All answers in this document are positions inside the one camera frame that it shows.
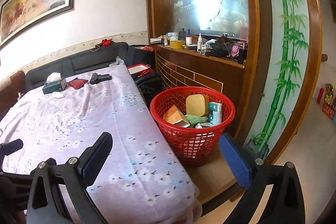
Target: plastic bag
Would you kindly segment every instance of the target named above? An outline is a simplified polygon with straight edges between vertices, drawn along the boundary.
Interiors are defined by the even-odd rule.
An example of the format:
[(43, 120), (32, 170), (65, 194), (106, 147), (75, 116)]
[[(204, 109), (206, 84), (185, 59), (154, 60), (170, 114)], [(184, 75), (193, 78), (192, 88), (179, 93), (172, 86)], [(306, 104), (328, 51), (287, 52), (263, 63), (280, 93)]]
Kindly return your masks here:
[(125, 65), (124, 60), (122, 60), (119, 56), (117, 56), (115, 58), (115, 62), (113, 62), (112, 64), (110, 64), (109, 67), (114, 67), (114, 66), (117, 66), (117, 65)]

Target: black sofa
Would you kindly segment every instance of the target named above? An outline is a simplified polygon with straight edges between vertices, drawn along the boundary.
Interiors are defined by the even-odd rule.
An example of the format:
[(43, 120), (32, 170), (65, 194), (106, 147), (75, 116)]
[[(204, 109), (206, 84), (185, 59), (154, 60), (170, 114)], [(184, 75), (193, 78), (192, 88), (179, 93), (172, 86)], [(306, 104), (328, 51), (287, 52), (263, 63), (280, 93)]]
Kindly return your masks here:
[(112, 43), (110, 46), (100, 47), (96, 52), (86, 50), (32, 69), (26, 73), (26, 91), (43, 86), (53, 72), (61, 73), (62, 77), (70, 77), (102, 69), (113, 63), (117, 56), (125, 61), (127, 67), (143, 63), (154, 68), (154, 52), (140, 50), (134, 46), (128, 46), (126, 42)]

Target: silver bolt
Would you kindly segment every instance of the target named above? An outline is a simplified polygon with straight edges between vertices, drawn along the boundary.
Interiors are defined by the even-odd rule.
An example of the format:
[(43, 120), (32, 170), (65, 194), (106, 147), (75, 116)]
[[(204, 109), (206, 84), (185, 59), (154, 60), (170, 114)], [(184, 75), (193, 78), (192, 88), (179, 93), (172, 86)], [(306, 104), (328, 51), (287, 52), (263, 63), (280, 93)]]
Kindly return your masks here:
[(255, 161), (255, 163), (258, 164), (258, 165), (263, 165), (263, 164), (264, 164), (263, 159), (260, 159), (260, 158), (257, 158), (257, 159), (255, 159), (254, 161)]
[(73, 157), (69, 160), (70, 164), (75, 164), (77, 162), (77, 158)]
[(287, 162), (287, 167), (290, 168), (290, 169), (293, 169), (294, 168), (294, 163), (292, 162)]
[(44, 161), (40, 162), (38, 166), (39, 166), (40, 169), (44, 168), (45, 167), (45, 162)]

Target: red basket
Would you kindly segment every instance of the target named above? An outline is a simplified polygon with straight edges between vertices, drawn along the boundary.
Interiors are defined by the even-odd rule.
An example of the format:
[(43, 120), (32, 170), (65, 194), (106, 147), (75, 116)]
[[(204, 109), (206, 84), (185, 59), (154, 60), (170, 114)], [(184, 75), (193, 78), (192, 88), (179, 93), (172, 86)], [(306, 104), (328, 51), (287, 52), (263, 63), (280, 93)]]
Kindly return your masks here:
[[(210, 102), (221, 103), (223, 122), (210, 128), (197, 129), (175, 126), (162, 119), (163, 115), (173, 105), (176, 105), (183, 114), (186, 114), (185, 100), (191, 94), (205, 94), (209, 97)], [(219, 137), (232, 122), (236, 113), (232, 101), (224, 94), (197, 86), (184, 86), (161, 92), (152, 100), (150, 111), (179, 160), (192, 166), (200, 166), (206, 163), (218, 143)]]

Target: handgun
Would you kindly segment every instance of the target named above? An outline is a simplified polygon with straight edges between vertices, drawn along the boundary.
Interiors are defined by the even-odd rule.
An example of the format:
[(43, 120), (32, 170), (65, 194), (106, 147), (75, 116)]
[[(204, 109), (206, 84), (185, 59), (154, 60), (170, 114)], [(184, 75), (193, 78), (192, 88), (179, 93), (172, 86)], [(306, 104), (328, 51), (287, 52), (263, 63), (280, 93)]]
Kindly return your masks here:
[(95, 85), (99, 82), (103, 82), (103, 81), (109, 81), (112, 79), (112, 76), (111, 75), (99, 75), (97, 73), (93, 73), (92, 74), (92, 77), (91, 77), (91, 80), (90, 80), (90, 84), (91, 85)]

